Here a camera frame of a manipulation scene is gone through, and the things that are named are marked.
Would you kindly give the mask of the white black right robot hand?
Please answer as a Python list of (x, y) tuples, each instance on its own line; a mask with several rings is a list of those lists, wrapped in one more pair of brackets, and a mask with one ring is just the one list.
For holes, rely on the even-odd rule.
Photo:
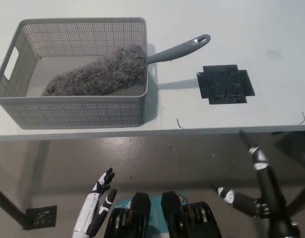
[(261, 197), (254, 199), (233, 189), (215, 185), (212, 185), (213, 190), (231, 207), (251, 217), (287, 218), (286, 201), (269, 163), (269, 159), (247, 133), (240, 130), (239, 136), (248, 148), (252, 158)]

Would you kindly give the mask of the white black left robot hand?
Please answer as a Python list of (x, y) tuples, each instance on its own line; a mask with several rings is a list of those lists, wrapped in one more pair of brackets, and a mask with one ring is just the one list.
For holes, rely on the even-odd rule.
[(99, 199), (105, 191), (109, 190), (110, 183), (114, 176), (115, 173), (113, 172), (113, 169), (109, 168), (96, 181), (80, 210), (72, 233), (73, 238), (93, 238), (99, 231), (109, 213), (116, 197), (117, 190), (112, 189), (102, 204), (99, 203)]

